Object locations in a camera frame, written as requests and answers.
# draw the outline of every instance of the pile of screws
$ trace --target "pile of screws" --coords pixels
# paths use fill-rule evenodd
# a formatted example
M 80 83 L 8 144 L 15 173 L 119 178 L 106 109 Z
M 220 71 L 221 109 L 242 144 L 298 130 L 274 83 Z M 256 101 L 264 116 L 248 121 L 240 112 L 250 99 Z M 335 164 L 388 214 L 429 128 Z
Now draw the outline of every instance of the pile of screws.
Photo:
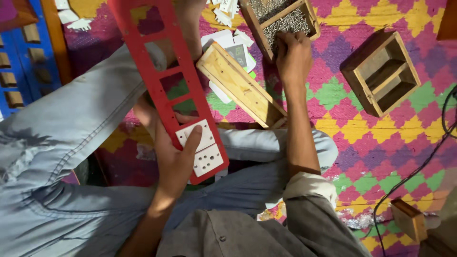
M 294 3 L 296 0 L 249 0 L 255 16 L 262 24 L 268 19 L 284 10 L 286 7 Z
M 271 50 L 275 55 L 277 53 L 277 32 L 281 31 L 295 33 L 298 31 L 303 31 L 305 32 L 305 34 L 309 34 L 310 29 L 308 27 L 308 23 L 304 19 L 304 16 L 305 15 L 302 13 L 302 11 L 299 8 L 297 8 L 263 30 L 263 33 L 265 34 L 268 44 L 270 45 Z

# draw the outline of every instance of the knee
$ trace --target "knee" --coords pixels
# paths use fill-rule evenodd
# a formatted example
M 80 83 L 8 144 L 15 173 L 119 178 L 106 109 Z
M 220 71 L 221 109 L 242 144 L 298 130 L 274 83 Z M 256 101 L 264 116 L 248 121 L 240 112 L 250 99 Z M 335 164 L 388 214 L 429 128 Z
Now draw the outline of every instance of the knee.
M 332 167 L 338 157 L 338 147 L 333 139 L 322 131 L 314 130 L 313 136 L 321 173 L 323 174 Z

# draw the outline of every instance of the jeans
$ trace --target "jeans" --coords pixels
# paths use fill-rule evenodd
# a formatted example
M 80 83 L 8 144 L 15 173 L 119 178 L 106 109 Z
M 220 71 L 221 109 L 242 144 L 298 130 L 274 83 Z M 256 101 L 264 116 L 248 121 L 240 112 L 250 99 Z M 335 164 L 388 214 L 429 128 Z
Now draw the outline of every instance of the jeans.
M 156 68 L 166 60 L 153 43 Z M 68 175 L 114 131 L 145 92 L 128 49 L 122 46 L 66 86 L 0 123 L 0 255 L 113 256 L 149 206 L 145 187 L 66 184 Z M 230 159 L 264 164 L 223 177 L 178 200 L 165 230 L 196 209 L 237 210 L 250 215 L 276 203 L 287 184 L 287 131 L 224 130 Z M 314 130 L 325 171 L 338 150 Z

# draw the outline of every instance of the gray shirt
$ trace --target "gray shirt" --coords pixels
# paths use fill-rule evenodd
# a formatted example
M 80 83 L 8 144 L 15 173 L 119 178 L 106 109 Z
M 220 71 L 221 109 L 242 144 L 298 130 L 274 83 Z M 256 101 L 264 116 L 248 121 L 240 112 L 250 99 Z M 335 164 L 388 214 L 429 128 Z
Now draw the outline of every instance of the gray shirt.
M 236 211 L 197 210 L 160 242 L 159 257 L 371 256 L 320 196 L 285 200 L 287 226 Z

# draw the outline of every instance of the white plastic part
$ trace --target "white plastic part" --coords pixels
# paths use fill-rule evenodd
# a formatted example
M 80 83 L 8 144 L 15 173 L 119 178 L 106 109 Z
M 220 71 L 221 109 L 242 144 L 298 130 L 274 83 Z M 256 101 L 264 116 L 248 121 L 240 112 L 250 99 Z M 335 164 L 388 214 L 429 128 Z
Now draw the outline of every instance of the white plastic part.
M 246 64 L 248 65 L 246 67 L 246 71 L 248 73 L 250 73 L 255 68 L 255 65 L 257 64 L 251 54 L 248 54 L 248 56 L 246 57 Z
M 67 26 L 67 28 L 72 28 L 72 29 L 81 29 L 83 31 L 88 31 L 90 30 L 92 27 L 90 27 L 89 23 L 92 22 L 93 19 L 85 19 L 85 18 L 82 18 L 82 19 L 79 19 L 73 23 L 71 23 L 70 25 Z
M 70 5 L 67 0 L 54 0 L 56 3 L 57 10 L 66 10 L 70 9 Z
M 224 161 L 222 160 L 218 145 L 213 144 L 195 154 L 195 175 L 200 177 L 223 163 Z
M 222 0 L 221 5 L 219 5 L 219 10 L 229 12 L 233 1 L 234 0 Z
M 214 9 L 213 12 L 216 14 L 216 21 L 219 24 L 224 24 L 226 26 L 232 27 L 232 19 L 230 19 L 230 17 L 219 10 L 219 8 Z
M 235 33 L 233 33 L 233 35 L 233 40 L 235 41 L 235 44 L 245 44 L 248 47 L 251 47 L 252 44 L 254 44 L 254 41 L 246 33 L 239 31 L 238 29 L 235 30 Z
M 209 147 L 210 145 L 216 143 L 216 141 L 214 140 L 214 137 L 213 137 L 213 133 L 209 129 L 208 121 L 206 121 L 206 119 L 204 119 L 191 126 L 188 126 L 186 128 L 176 131 L 176 136 L 178 137 L 179 143 L 182 145 L 182 147 L 184 147 L 186 145 L 187 138 L 191 134 L 194 127 L 197 125 L 200 125 L 203 130 L 202 130 L 202 140 L 200 141 L 200 144 L 198 145 L 197 150 L 195 152 L 198 152 L 198 151 L 205 149 L 205 148 Z
M 66 24 L 69 22 L 74 22 L 79 20 L 80 18 L 70 9 L 63 10 L 58 12 L 58 17 L 60 18 L 60 22 L 62 24 Z
M 229 29 L 224 29 L 201 38 L 203 50 L 206 49 L 213 43 L 218 42 L 222 48 L 227 48 L 234 46 L 232 31 Z
M 239 11 L 239 5 L 238 5 L 238 0 L 232 0 L 230 4 L 230 8 L 228 9 L 228 16 L 233 19 L 235 18 L 235 14 L 238 14 Z
M 232 101 L 232 99 L 230 99 L 230 97 L 227 96 L 227 94 L 225 94 L 224 91 L 222 91 L 216 84 L 209 81 L 208 85 L 223 103 L 228 104 Z

